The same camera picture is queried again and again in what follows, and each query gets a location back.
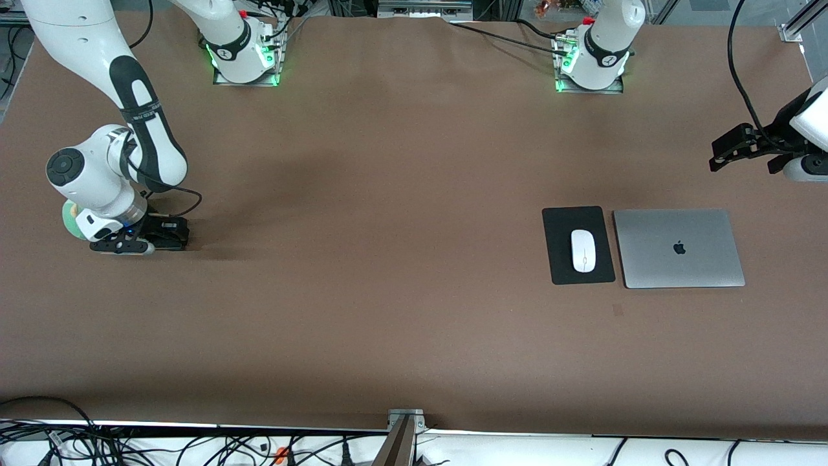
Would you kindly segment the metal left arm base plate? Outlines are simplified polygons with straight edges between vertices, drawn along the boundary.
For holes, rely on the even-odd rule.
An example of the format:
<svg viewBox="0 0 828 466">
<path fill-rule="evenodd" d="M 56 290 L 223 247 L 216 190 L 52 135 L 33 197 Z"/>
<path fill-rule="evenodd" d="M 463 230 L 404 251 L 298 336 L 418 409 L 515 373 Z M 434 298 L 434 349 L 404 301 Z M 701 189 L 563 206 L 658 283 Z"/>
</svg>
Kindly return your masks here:
<svg viewBox="0 0 828 466">
<path fill-rule="evenodd" d="M 563 55 L 553 58 L 555 89 L 559 93 L 580 94 L 622 94 L 624 92 L 624 66 L 615 71 L 613 81 L 606 87 L 591 89 L 576 80 L 578 72 L 587 71 L 588 61 L 594 62 L 589 53 L 582 52 L 578 45 L 578 35 L 575 29 L 567 30 L 565 34 L 556 34 L 550 39 L 553 51 L 562 51 Z"/>
</svg>

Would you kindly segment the brown table cover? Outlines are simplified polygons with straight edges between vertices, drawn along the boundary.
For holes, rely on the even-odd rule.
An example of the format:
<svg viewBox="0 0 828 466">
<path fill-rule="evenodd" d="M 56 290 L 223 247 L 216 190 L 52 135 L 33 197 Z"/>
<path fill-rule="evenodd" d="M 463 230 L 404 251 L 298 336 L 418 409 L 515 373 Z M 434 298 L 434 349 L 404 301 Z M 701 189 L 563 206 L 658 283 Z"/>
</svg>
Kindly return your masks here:
<svg viewBox="0 0 828 466">
<path fill-rule="evenodd" d="M 0 401 L 95 419 L 828 438 L 828 183 L 710 172 L 747 119 L 724 27 L 640 30 L 621 95 L 441 19 L 310 18 L 281 85 L 135 50 L 189 160 L 190 247 L 104 256 L 45 163 L 121 121 L 36 43 L 0 124 Z M 544 208 L 724 208 L 746 284 L 551 282 Z"/>
</svg>

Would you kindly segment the aluminium frame bar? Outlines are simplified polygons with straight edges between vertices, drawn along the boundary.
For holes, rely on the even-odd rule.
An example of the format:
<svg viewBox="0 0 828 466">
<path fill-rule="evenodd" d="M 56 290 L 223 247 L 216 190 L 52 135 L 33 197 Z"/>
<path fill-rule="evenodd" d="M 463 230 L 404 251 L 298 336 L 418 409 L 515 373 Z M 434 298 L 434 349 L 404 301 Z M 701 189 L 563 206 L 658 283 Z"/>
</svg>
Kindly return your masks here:
<svg viewBox="0 0 828 466">
<path fill-rule="evenodd" d="M 376 17 L 439 17 L 449 23 L 473 21 L 472 0 L 376 0 Z"/>
</svg>

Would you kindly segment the black mouse pad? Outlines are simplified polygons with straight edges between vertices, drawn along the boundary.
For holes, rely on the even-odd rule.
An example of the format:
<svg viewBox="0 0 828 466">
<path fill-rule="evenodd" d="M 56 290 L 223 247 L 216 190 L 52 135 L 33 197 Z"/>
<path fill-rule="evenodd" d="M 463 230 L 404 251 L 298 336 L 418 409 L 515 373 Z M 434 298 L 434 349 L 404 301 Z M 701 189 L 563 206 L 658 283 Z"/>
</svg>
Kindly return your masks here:
<svg viewBox="0 0 828 466">
<path fill-rule="evenodd" d="M 542 221 L 546 236 L 551 281 L 555 284 L 613 283 L 616 280 L 604 211 L 599 206 L 545 208 Z M 593 272 L 576 272 L 572 268 L 570 233 L 591 231 L 596 242 L 596 265 Z"/>
</svg>

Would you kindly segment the aluminium profile post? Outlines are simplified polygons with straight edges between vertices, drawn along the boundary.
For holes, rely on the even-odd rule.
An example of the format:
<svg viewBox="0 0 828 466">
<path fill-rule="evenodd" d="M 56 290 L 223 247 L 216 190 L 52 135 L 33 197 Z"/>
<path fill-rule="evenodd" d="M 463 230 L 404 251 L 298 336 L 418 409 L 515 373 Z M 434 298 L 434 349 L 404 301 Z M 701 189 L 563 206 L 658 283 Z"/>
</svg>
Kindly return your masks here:
<svg viewBox="0 0 828 466">
<path fill-rule="evenodd" d="M 421 409 L 392 409 L 388 413 L 389 433 L 371 466 L 414 466 L 417 436 L 426 430 Z"/>
</svg>

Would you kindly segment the white computer mouse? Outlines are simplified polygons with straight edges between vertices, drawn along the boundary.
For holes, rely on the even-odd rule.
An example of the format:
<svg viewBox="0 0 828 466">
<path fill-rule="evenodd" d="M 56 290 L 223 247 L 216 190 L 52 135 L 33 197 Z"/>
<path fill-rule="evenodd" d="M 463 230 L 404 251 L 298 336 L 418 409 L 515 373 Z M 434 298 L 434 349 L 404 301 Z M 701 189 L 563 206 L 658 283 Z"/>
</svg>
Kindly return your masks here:
<svg viewBox="0 0 828 466">
<path fill-rule="evenodd" d="M 596 265 L 596 242 L 591 231 L 576 229 L 570 233 L 572 268 L 576 272 L 593 272 Z"/>
</svg>

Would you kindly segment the aluminium corner frame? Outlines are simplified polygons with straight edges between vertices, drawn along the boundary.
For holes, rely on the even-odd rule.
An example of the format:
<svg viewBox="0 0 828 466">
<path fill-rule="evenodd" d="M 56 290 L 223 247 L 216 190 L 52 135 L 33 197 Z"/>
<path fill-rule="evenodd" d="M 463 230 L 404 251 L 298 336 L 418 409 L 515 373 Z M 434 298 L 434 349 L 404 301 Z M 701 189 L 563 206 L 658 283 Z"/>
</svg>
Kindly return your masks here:
<svg viewBox="0 0 828 466">
<path fill-rule="evenodd" d="M 783 42 L 801 42 L 801 33 L 828 12 L 828 0 L 802 0 L 801 8 L 777 26 Z"/>
</svg>

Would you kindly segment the green dinosaur plush toy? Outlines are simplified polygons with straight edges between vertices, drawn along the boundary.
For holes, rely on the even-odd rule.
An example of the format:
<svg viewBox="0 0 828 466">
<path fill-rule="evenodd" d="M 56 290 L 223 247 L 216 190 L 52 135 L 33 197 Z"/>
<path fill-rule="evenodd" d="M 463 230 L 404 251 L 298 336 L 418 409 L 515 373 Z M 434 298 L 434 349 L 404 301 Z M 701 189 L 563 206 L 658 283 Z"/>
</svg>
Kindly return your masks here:
<svg viewBox="0 0 828 466">
<path fill-rule="evenodd" d="M 83 212 L 83 207 L 78 206 L 74 201 L 67 199 L 61 209 L 61 218 L 66 230 L 71 236 L 74 236 L 81 241 L 87 241 L 87 238 L 78 225 L 78 218 Z"/>
</svg>

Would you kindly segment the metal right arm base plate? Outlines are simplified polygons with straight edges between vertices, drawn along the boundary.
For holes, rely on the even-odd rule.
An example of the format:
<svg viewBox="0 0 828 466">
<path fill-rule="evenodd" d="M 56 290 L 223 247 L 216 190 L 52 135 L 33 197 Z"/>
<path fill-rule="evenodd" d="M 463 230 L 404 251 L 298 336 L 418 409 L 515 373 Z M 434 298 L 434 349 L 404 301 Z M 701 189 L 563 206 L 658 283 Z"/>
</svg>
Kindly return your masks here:
<svg viewBox="0 0 828 466">
<path fill-rule="evenodd" d="M 215 70 L 213 83 L 229 86 L 276 87 L 284 62 L 284 32 L 275 32 L 268 23 L 246 19 L 250 33 L 236 50 L 205 41 Z"/>
</svg>

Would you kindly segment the grey closed laptop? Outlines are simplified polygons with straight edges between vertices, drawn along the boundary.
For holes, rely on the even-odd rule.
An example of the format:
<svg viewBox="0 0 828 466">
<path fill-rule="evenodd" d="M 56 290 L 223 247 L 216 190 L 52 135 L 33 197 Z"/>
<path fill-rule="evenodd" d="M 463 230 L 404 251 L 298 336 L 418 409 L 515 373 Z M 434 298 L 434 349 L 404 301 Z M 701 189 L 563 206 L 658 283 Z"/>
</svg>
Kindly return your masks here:
<svg viewBox="0 0 828 466">
<path fill-rule="evenodd" d="M 745 286 L 727 210 L 615 210 L 613 224 L 628 289 Z"/>
</svg>

